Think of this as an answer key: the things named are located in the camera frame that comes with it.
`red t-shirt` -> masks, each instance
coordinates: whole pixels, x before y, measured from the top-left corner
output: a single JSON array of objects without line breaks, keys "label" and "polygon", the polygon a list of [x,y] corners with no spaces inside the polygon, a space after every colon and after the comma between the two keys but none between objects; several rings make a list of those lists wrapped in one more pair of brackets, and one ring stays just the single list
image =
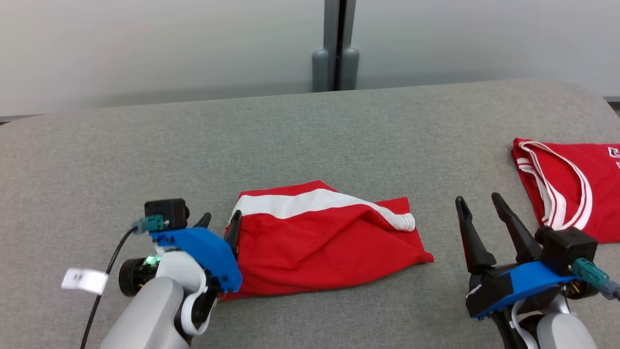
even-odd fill
[{"label": "red t-shirt", "polygon": [[512,156],[541,224],[620,241],[620,144],[516,138]]},{"label": "red t-shirt", "polygon": [[432,262],[406,197],[372,203],[321,181],[244,191],[241,290],[226,299],[346,288]]}]

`red fabric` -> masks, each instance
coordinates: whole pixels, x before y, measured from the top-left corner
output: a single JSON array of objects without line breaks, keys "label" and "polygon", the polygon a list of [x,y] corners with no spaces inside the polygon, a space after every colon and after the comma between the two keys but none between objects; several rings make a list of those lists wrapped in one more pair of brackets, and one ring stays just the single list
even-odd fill
[{"label": "red fabric", "polygon": [[599,243],[620,242],[620,144],[516,138],[512,156],[541,225],[574,226]]},{"label": "red fabric", "polygon": [[[239,198],[298,196],[316,189],[336,193],[325,183],[314,181],[245,191]],[[376,204],[396,215],[410,213],[406,197]],[[246,215],[243,205],[239,201],[236,207],[243,214],[238,258],[243,283],[241,290],[228,294],[227,299],[346,288],[433,261],[412,219],[412,231],[399,231],[364,204],[303,212],[284,219],[266,213]],[[246,205],[246,212],[255,208]]]}]

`green connector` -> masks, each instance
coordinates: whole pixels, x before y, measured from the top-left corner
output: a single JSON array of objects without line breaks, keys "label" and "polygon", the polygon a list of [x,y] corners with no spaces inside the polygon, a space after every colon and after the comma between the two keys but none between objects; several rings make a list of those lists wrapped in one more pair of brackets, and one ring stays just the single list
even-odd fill
[{"label": "green connector", "polygon": [[579,258],[575,261],[575,264],[573,264],[573,274],[597,289],[600,289],[604,283],[609,281],[609,275],[585,258]]},{"label": "green connector", "polygon": [[596,287],[603,297],[620,301],[620,284],[609,279],[609,275],[600,270],[594,263],[579,258],[572,265],[572,271],[588,284]]},{"label": "green connector", "polygon": [[133,222],[132,226],[135,228],[136,234],[142,234],[144,232],[157,232],[164,230],[166,227],[166,222],[164,222],[163,215],[156,214],[149,217],[140,218],[140,220]]},{"label": "green connector", "polygon": [[147,232],[156,232],[158,230],[164,230],[164,216],[163,215],[152,215],[150,217],[144,218],[144,229]]}]

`blue plastic bracket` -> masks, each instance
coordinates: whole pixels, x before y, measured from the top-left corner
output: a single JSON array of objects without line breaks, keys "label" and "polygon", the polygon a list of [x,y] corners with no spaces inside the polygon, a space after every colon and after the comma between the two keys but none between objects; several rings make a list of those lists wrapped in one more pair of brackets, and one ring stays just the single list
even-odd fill
[{"label": "blue plastic bracket", "polygon": [[161,247],[178,247],[219,280],[224,292],[238,292],[243,278],[233,250],[224,239],[203,227],[150,232]]},{"label": "blue plastic bracket", "polygon": [[473,316],[473,318],[479,319],[481,317],[487,317],[490,312],[510,306],[522,299],[535,296],[540,292],[557,286],[559,283],[567,283],[577,279],[575,275],[559,276],[547,268],[541,261],[522,264],[507,271],[507,273],[510,274],[512,280],[512,294],[505,296],[487,310]]}]

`green led light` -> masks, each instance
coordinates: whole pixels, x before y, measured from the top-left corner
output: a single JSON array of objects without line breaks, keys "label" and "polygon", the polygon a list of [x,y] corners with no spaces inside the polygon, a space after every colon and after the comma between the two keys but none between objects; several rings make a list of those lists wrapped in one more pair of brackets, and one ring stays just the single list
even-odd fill
[{"label": "green led light", "polygon": [[148,256],[144,259],[145,264],[155,265],[161,261],[161,256]]}]

